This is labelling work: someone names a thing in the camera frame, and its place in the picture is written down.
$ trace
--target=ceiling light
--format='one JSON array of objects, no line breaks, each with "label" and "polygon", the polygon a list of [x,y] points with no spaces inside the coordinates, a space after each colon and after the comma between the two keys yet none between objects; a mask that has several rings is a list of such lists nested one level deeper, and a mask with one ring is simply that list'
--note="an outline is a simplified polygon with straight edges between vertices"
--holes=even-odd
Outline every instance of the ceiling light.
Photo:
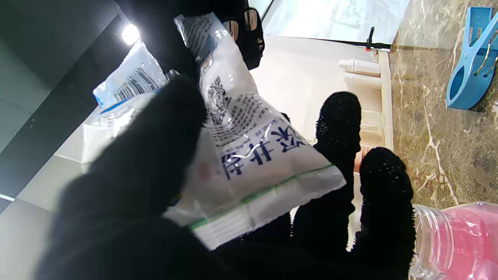
[{"label": "ceiling light", "polygon": [[121,37],[126,44],[133,45],[137,40],[140,39],[140,32],[135,25],[130,23],[123,29]]}]

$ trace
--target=plastic wrapper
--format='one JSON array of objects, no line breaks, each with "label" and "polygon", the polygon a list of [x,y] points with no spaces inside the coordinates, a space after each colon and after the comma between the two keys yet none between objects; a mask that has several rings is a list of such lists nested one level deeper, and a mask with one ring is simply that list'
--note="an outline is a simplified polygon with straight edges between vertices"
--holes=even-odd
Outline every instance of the plastic wrapper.
[{"label": "plastic wrapper", "polygon": [[214,249],[346,183],[259,96],[237,45],[214,14],[179,16],[175,23],[200,65],[208,120],[181,199],[167,217],[190,225]]}]

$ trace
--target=pink plastic container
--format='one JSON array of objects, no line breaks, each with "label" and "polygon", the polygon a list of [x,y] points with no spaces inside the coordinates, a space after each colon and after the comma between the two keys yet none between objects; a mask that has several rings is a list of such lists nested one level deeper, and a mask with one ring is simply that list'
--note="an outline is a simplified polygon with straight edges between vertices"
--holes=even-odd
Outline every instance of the pink plastic container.
[{"label": "pink plastic container", "polygon": [[498,205],[445,210],[414,205],[417,240],[410,274],[427,280],[498,280]]}]

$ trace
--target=metal hook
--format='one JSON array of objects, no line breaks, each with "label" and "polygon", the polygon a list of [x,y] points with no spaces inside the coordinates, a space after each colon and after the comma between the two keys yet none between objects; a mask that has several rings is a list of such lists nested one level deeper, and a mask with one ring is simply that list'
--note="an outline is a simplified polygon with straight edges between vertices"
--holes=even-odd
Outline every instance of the metal hook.
[{"label": "metal hook", "polygon": [[[474,73],[474,76],[477,76],[477,74],[480,73],[480,71],[483,69],[484,65],[486,64],[486,62],[488,61],[488,57],[490,55],[490,50],[491,50],[491,44],[495,41],[496,37],[498,35],[498,30],[495,31],[494,35],[491,37],[489,43],[488,43],[488,50],[486,51],[486,57],[484,57],[484,61],[483,63],[481,64],[481,66],[479,67],[479,69],[477,69],[477,71]],[[497,64],[497,59],[498,59],[498,56],[497,58],[495,59],[495,62],[493,63],[493,66],[491,67],[491,69],[485,74],[485,75],[488,75],[491,73],[491,71],[493,70],[493,68],[496,66]]]},{"label": "metal hook", "polygon": [[498,56],[496,57],[495,62],[491,66],[490,70],[486,74],[484,74],[484,76],[487,77],[493,71],[493,69],[495,68],[495,66],[497,65],[497,63],[498,63]]},{"label": "metal hook", "polygon": [[490,49],[491,49],[491,43],[488,43],[488,51],[486,52],[486,57],[484,58],[484,61],[479,67],[479,69],[477,69],[477,71],[474,73],[474,76],[477,76],[477,74],[479,74],[479,72],[483,69],[484,64],[486,64],[486,61],[488,61],[488,57],[490,55]]}]

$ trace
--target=brown marble surface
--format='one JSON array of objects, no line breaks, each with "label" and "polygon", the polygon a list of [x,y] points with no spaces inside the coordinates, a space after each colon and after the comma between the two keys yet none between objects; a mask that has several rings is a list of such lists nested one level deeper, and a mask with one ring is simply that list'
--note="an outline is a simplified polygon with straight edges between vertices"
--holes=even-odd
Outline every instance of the brown marble surface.
[{"label": "brown marble surface", "polygon": [[498,78],[472,111],[446,108],[467,8],[496,0],[412,0],[390,55],[394,151],[414,202],[446,208],[498,203]]}]

